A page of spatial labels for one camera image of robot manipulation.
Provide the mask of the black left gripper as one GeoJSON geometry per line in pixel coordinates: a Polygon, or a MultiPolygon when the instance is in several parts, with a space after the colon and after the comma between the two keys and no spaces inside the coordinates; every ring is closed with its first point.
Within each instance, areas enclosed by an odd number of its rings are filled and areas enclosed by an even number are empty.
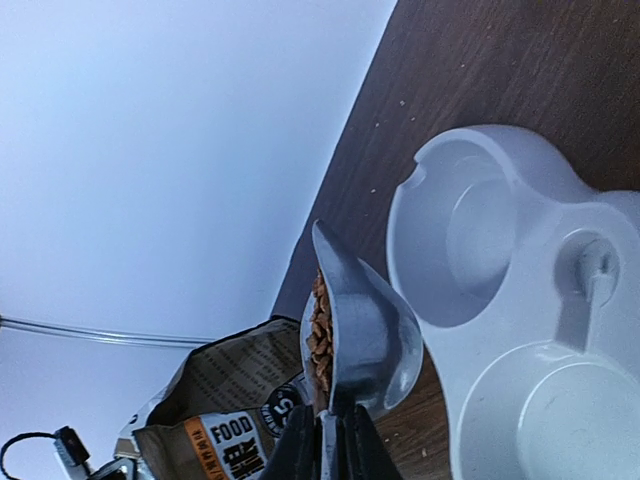
{"type": "Polygon", "coordinates": [[[117,458],[94,469],[88,462],[83,465],[88,480],[136,480],[136,462],[129,458],[117,458]]]}

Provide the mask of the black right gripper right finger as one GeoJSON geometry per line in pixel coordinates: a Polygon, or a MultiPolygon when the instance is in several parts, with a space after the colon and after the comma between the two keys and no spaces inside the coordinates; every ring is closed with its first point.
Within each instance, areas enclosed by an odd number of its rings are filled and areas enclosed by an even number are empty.
{"type": "Polygon", "coordinates": [[[368,411],[361,405],[349,406],[339,420],[337,478],[402,479],[368,411]]]}

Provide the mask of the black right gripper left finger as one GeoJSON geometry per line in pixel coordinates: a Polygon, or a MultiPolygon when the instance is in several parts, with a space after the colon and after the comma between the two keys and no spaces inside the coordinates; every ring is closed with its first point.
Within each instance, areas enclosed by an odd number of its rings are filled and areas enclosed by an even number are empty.
{"type": "Polygon", "coordinates": [[[259,479],[319,479],[321,432],[312,406],[295,407],[259,479]]]}

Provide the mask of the brown dog food bag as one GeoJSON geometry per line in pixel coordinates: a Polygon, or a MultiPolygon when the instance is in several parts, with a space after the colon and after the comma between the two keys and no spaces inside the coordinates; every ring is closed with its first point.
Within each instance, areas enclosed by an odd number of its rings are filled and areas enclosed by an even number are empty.
{"type": "Polygon", "coordinates": [[[274,316],[193,350],[121,430],[142,479],[258,479],[291,411],[308,403],[300,323],[274,316]]]}

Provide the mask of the metal spoon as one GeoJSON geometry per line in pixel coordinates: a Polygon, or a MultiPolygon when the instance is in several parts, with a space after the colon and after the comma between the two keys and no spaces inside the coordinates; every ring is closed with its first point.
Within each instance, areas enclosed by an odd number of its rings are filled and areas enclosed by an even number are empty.
{"type": "Polygon", "coordinates": [[[329,290],[334,360],[329,399],[314,380],[311,354],[312,292],[300,327],[300,349],[309,397],[321,426],[320,478],[338,479],[338,424],[349,406],[361,405],[373,423],[411,393],[420,376],[424,347],[407,303],[324,222],[312,242],[329,290]]]}

